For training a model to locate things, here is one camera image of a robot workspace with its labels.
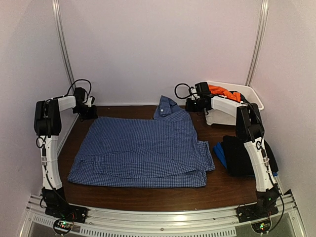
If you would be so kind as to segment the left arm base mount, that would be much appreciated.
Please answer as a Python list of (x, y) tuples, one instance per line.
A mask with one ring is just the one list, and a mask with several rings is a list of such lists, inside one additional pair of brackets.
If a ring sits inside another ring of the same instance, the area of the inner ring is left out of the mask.
[(75, 223), (84, 224), (87, 218), (88, 209), (86, 207), (68, 205), (66, 209), (57, 209), (53, 207), (47, 207), (45, 214), (57, 218), (52, 228), (58, 235), (68, 234)]

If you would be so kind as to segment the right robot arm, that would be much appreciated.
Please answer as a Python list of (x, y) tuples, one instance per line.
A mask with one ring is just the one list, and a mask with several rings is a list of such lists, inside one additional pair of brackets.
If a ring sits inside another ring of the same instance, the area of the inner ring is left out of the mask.
[(249, 155), (256, 180), (257, 202), (251, 207), (253, 214), (263, 218), (273, 212), (279, 198), (277, 182), (273, 177), (264, 144), (265, 130), (257, 104), (236, 101), (225, 95), (214, 94), (206, 82), (188, 86), (185, 97), (188, 112), (217, 110), (236, 119), (236, 137), (243, 142)]

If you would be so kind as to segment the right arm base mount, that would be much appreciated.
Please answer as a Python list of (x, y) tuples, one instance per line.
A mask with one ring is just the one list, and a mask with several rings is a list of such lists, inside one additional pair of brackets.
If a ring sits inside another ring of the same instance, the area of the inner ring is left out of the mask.
[(236, 214), (240, 223), (250, 222), (252, 230), (257, 234), (267, 234), (272, 229), (271, 216), (278, 214), (278, 208), (273, 205), (267, 212), (262, 212), (258, 204), (240, 204), (236, 208)]

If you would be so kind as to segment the blue checked button shirt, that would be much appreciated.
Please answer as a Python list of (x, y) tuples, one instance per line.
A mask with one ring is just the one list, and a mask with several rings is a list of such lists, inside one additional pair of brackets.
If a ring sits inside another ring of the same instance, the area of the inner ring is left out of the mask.
[(152, 119), (100, 117), (90, 126), (68, 181), (125, 188), (197, 188), (215, 169), (190, 114), (162, 96)]

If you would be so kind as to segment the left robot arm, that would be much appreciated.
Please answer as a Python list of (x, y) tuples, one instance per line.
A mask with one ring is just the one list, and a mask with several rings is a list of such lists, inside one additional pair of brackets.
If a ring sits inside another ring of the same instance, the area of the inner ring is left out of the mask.
[(72, 110), (83, 119), (96, 119), (95, 97), (82, 87), (77, 87), (72, 95), (66, 94), (36, 103), (34, 130), (36, 146), (40, 149), (42, 166), (42, 197), (48, 210), (60, 219), (71, 215), (71, 206), (66, 201), (58, 169), (58, 137), (62, 130), (61, 113)]

